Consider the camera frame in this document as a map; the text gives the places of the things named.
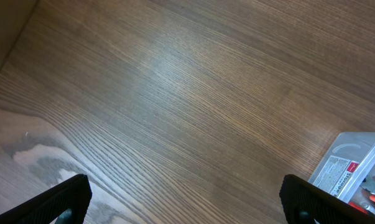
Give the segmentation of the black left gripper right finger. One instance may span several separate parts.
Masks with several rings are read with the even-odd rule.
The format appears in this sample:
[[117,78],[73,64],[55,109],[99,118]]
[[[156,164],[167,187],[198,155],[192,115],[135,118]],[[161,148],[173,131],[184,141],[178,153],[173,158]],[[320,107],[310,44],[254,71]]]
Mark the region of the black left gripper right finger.
[[375,223],[375,215],[359,211],[296,175],[284,176],[279,197],[288,224]]

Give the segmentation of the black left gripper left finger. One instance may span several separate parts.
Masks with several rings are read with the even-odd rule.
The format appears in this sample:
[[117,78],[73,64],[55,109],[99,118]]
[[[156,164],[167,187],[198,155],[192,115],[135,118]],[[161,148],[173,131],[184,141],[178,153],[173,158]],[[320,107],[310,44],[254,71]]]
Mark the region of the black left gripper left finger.
[[2,223],[84,222],[92,191],[88,176],[77,174],[0,215]]

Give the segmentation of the black red handle screwdriver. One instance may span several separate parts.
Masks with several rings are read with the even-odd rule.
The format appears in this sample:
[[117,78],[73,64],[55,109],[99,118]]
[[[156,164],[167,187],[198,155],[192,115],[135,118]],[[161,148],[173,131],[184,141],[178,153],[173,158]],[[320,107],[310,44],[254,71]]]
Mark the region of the black red handle screwdriver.
[[355,204],[354,202],[349,202],[348,204],[352,206],[353,208],[359,210],[360,212],[363,212],[364,214],[368,214],[368,211],[366,209],[361,208],[359,205]]

